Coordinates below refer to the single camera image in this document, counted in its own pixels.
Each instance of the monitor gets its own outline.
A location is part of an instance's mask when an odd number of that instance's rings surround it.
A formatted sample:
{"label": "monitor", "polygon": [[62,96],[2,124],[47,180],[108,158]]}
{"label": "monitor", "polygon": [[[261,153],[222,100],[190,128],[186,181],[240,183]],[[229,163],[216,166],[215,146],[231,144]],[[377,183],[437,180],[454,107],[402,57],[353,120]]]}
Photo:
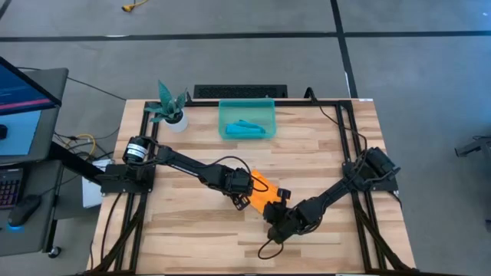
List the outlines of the monitor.
{"label": "monitor", "polygon": [[59,99],[0,57],[0,115],[60,106]]}

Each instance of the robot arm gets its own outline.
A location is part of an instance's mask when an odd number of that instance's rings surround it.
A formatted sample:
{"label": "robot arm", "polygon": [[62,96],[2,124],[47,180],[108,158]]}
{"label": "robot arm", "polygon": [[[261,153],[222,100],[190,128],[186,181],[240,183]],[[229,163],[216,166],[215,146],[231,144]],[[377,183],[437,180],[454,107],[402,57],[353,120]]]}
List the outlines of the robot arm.
{"label": "robot arm", "polygon": [[[151,145],[157,148],[157,154],[154,158],[144,161]],[[156,140],[146,136],[135,136],[130,139],[124,151],[123,161],[132,168],[164,165],[195,176],[202,184],[230,197],[239,210],[249,204],[247,196],[252,194],[253,181],[249,171],[242,168],[232,169],[217,163],[203,164],[168,146],[159,145]]]}
{"label": "robot arm", "polygon": [[281,244],[293,234],[313,232],[321,224],[326,208],[341,197],[351,190],[367,191],[380,182],[394,178],[400,170],[379,148],[370,148],[364,154],[366,160],[361,167],[344,165],[344,178],[321,195],[303,200],[293,208],[287,208],[284,202],[268,203],[263,213],[264,219],[272,224],[268,239]]}

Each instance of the gray floor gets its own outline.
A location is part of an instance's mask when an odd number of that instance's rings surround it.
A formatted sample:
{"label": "gray floor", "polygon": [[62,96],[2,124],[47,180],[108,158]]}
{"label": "gray floor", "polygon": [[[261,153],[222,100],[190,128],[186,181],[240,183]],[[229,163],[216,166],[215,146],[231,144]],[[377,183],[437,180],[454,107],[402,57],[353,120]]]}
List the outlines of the gray floor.
{"label": "gray floor", "polygon": [[[154,35],[241,31],[334,31],[329,0],[149,1],[126,14],[120,0],[14,0],[1,36]],[[491,29],[491,3],[466,0],[338,0],[345,31]],[[418,268],[488,275],[489,170],[480,154],[453,148],[491,133],[491,38],[349,38],[360,97],[373,97],[398,177]],[[194,84],[287,84],[291,97],[347,97],[335,38],[215,41],[0,43],[18,66],[67,67],[70,75],[125,98],[155,98],[157,79],[179,93]],[[68,83],[57,131],[104,136],[124,103]],[[114,147],[115,136],[101,141]],[[83,271],[97,213],[61,221],[55,260],[0,258],[2,275]]]}

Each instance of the wooden table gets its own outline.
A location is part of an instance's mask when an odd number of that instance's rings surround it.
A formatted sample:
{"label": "wooden table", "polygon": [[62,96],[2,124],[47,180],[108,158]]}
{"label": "wooden table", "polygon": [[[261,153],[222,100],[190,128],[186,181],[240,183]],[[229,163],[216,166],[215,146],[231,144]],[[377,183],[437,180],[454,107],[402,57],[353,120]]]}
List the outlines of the wooden table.
{"label": "wooden table", "polygon": [[[119,163],[122,163],[130,137],[139,134],[144,103],[145,100],[126,103],[114,154]],[[368,138],[368,146],[385,150],[374,102],[353,100],[353,106],[359,132]],[[334,108],[324,107],[324,111],[336,118]],[[172,133],[162,123],[157,138],[160,143],[203,163],[226,155],[239,156],[251,169],[257,169],[276,185],[291,190],[289,205],[320,194],[341,178],[344,157],[339,129],[317,107],[276,107],[278,131],[273,140],[222,141],[217,128],[218,107],[187,107],[186,113],[189,117],[187,130]],[[242,166],[234,160],[224,164]],[[373,197],[382,236],[400,259],[413,267],[399,203],[387,192],[373,192]],[[102,203],[93,243],[96,265],[100,262],[101,239],[115,198],[115,195],[106,196]],[[135,200],[133,210],[137,202],[139,199]],[[125,204],[126,195],[122,195],[110,221],[104,254],[120,234]],[[278,257],[263,261],[257,258],[257,251],[267,241],[268,228],[253,207],[239,212],[229,198],[206,188],[197,179],[158,166],[145,214],[137,273],[364,271],[350,195],[328,208],[315,232],[292,236]],[[128,268],[132,242],[133,237],[130,237],[123,268]],[[370,235],[368,244],[372,266],[376,268]],[[262,254],[270,255],[278,249],[279,246],[272,243]]]}

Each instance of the orange object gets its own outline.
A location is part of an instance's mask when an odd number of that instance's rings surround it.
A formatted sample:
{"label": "orange object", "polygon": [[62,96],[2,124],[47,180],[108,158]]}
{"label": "orange object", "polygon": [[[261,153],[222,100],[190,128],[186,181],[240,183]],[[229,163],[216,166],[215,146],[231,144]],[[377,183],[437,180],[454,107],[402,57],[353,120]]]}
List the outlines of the orange object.
{"label": "orange object", "polygon": [[252,171],[252,180],[254,180],[254,189],[249,201],[259,213],[262,214],[264,212],[266,203],[281,202],[282,198],[278,196],[278,187],[269,182],[255,169]]}

